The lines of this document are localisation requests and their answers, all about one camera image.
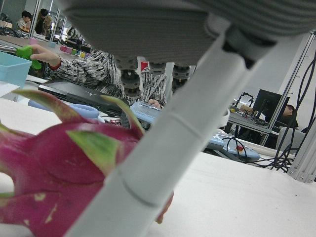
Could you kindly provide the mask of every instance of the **light blue plastic box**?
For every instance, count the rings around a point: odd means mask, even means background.
[[[32,62],[0,52],[0,80],[23,88]]]

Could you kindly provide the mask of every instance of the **person sitting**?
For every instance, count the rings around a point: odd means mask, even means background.
[[[48,35],[48,30],[51,27],[52,18],[48,15],[48,10],[42,8],[39,12],[38,18],[36,20],[35,31],[39,35]]]
[[[127,97],[120,80],[120,71],[116,68],[114,56],[100,50],[93,50],[91,55],[82,60],[66,60],[57,54],[33,44],[31,59],[48,63],[52,79],[64,79],[84,87],[112,95],[132,105],[136,99]],[[166,74],[153,75],[147,64],[142,65],[140,74],[142,94],[139,100],[156,108],[166,104]]]
[[[286,107],[283,111],[283,114],[278,121],[285,124],[286,126],[288,126],[293,118],[294,112],[295,112],[295,108],[293,105],[286,105]],[[298,127],[297,121],[296,120],[293,121],[293,123],[290,125],[290,127],[297,128]]]
[[[17,21],[19,30],[30,31],[32,15],[28,11],[22,12],[22,17]]]

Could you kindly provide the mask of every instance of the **white table surface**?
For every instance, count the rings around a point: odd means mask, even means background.
[[[33,134],[60,122],[51,112],[4,99],[0,119]],[[10,189],[12,182],[1,175],[0,191]],[[314,237],[315,200],[315,182],[199,153],[175,187],[163,223],[153,223],[146,237]],[[29,235],[0,225],[0,236]]]

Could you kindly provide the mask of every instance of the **black monitor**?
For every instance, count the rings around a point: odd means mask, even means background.
[[[266,116],[265,121],[270,122],[281,96],[280,94],[260,89],[253,105],[253,111],[258,111],[256,118],[259,119],[260,115],[264,114]]]

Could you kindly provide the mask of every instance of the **person's hand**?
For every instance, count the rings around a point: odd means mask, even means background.
[[[155,108],[161,109],[161,105],[159,104],[159,102],[157,100],[150,99],[148,101],[148,104],[150,104],[151,106],[153,106]]]
[[[52,67],[56,67],[58,64],[60,64],[61,59],[57,54],[46,48],[43,48],[38,44],[32,44],[31,47],[33,49],[33,54],[30,56],[30,59],[46,62]]]

